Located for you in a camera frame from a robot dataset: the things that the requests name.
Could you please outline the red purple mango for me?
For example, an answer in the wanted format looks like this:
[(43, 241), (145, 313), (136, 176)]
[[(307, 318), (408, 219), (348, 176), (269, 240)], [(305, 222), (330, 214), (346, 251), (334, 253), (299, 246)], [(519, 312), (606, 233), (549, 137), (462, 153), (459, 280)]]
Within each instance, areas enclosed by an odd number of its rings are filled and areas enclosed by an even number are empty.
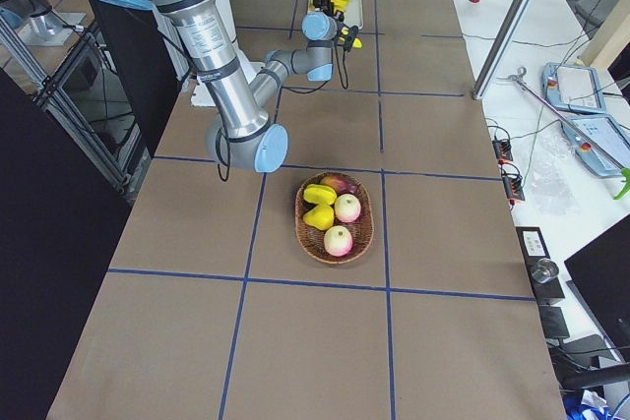
[(333, 188), (338, 196), (343, 194), (355, 195), (358, 190), (358, 186), (353, 181), (339, 174), (328, 174), (324, 176), (320, 180), (320, 184)]

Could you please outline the aluminium frame post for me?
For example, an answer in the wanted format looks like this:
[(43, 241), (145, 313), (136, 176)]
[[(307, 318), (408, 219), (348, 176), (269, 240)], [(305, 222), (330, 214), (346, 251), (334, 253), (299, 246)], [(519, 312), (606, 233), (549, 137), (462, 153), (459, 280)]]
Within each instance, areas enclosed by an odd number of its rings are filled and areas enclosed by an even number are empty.
[(482, 100), (507, 53), (514, 34), (532, 0), (513, 0), (474, 83), (472, 97)]

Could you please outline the blue teach pendant tablet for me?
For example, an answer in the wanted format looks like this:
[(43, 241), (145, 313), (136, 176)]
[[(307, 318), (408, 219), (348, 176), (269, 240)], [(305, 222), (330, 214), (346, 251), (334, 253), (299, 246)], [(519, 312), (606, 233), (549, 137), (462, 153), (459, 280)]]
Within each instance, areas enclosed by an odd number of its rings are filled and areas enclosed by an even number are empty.
[(545, 98), (557, 110), (578, 114), (606, 112), (595, 68), (549, 62), (542, 71), (542, 85)]

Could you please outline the black monitor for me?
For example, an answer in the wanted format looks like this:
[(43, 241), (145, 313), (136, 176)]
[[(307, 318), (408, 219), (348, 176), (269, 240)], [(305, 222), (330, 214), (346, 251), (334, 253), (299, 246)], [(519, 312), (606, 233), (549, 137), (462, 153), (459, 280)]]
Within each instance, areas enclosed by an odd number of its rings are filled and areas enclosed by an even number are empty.
[(629, 344), (629, 220), (607, 229), (565, 266), (582, 300), (615, 346)]

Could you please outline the yellow banana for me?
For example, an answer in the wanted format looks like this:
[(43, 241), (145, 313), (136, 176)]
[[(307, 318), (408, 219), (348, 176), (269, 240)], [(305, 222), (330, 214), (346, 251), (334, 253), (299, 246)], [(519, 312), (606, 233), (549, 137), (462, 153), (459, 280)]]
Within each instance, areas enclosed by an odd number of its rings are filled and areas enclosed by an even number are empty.
[(338, 45), (341, 46), (345, 52), (350, 52), (354, 48), (360, 49), (362, 42), (358, 37), (358, 33), (359, 28), (357, 26), (343, 27), (339, 35)]
[(333, 6), (333, 12), (341, 12), (344, 13), (347, 10), (347, 7), (351, 0), (331, 0)]

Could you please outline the pink apple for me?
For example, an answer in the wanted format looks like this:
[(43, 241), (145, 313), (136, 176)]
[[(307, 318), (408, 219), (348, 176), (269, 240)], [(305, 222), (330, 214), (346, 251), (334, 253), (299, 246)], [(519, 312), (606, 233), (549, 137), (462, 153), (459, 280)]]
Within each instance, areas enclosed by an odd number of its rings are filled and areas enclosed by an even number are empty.
[(349, 230), (342, 225), (329, 228), (324, 235), (324, 249), (333, 257), (347, 255), (353, 247), (353, 238)]
[(352, 223), (360, 217), (361, 203), (353, 194), (342, 194), (334, 203), (334, 212), (340, 222)]

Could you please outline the yellow green starfruit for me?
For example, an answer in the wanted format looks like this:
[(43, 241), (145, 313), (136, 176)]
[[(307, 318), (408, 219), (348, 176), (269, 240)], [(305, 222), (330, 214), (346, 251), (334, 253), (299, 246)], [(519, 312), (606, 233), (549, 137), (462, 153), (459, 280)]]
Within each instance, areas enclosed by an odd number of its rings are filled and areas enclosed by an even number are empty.
[(335, 203), (337, 196), (334, 188), (323, 184), (309, 184), (303, 190), (304, 201), (314, 205), (331, 206)]

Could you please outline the metal reacher grabber tool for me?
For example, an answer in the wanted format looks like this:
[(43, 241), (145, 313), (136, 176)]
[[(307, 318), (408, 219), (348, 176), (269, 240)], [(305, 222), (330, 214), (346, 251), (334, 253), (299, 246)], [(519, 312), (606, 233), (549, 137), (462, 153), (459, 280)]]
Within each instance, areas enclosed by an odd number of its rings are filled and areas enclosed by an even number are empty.
[(525, 67), (521, 67), (517, 70), (516, 74), (509, 75), (505, 78), (500, 78), (500, 81), (515, 83), (518, 88), (520, 88), (521, 90), (531, 95), (545, 109), (547, 109), (550, 113), (552, 113), (562, 124), (570, 128), (576, 136), (581, 138), (581, 141), (584, 144), (590, 144), (592, 150), (596, 150), (607, 161), (609, 161), (619, 171), (620, 175), (624, 178), (623, 187), (613, 197), (615, 201), (621, 200), (629, 192), (629, 169), (626, 166), (624, 166), (622, 162), (619, 161), (606, 148), (601, 146), (594, 138), (589, 136), (587, 133), (582, 131), (577, 125), (575, 125), (571, 119), (567, 118), (560, 111), (555, 109), (548, 100), (546, 100), (544, 97), (537, 94), (530, 86), (528, 86), (524, 80), (524, 76), (526, 73), (527, 73), (527, 69)]

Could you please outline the yellow pear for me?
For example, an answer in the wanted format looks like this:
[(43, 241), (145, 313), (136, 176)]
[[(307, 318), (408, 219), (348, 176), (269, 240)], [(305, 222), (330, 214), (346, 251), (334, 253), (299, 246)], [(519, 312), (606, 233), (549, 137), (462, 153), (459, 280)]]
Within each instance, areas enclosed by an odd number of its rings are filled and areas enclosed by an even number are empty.
[(302, 221), (320, 231), (327, 231), (334, 226), (334, 209), (329, 205), (317, 205), (302, 217)]

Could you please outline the white bear tray plate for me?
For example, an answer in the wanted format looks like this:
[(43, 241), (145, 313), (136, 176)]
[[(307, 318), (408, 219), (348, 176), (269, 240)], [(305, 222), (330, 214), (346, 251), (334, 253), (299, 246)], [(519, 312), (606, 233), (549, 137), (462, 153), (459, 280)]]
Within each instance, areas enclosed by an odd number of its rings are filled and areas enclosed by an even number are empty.
[(305, 17), (302, 20), (302, 32), (311, 40), (332, 39), (335, 35), (333, 19), (342, 21), (347, 27), (363, 28), (362, 0), (351, 0), (344, 13), (334, 13), (332, 10), (319, 10), (313, 6), (313, 0), (308, 0)]

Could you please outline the brown wicker basket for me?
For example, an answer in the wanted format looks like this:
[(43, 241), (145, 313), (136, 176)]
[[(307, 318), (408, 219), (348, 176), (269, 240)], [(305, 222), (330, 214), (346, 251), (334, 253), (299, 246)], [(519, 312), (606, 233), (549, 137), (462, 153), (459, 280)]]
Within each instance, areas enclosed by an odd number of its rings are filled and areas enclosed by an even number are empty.
[[(344, 223), (337, 220), (335, 216), (334, 226), (345, 226), (349, 230), (353, 238), (353, 247), (351, 251), (343, 257), (333, 257), (325, 251), (324, 235), (326, 231), (320, 231), (314, 227), (306, 225), (302, 221), (302, 217), (308, 211), (317, 206), (304, 201), (303, 190), (309, 184), (320, 184), (320, 180), (328, 174), (339, 174), (353, 181), (358, 186), (357, 193), (355, 194), (355, 196), (359, 199), (361, 203), (361, 214), (358, 220), (352, 223)], [(347, 174), (325, 172), (307, 179), (303, 184), (301, 184), (296, 193), (294, 213), (295, 231), (299, 244), (307, 254), (309, 254), (312, 258), (318, 260), (321, 263), (329, 265), (341, 265), (352, 262), (361, 257), (372, 243), (374, 235), (374, 223), (369, 194), (366, 188), (356, 178), (351, 177)]]

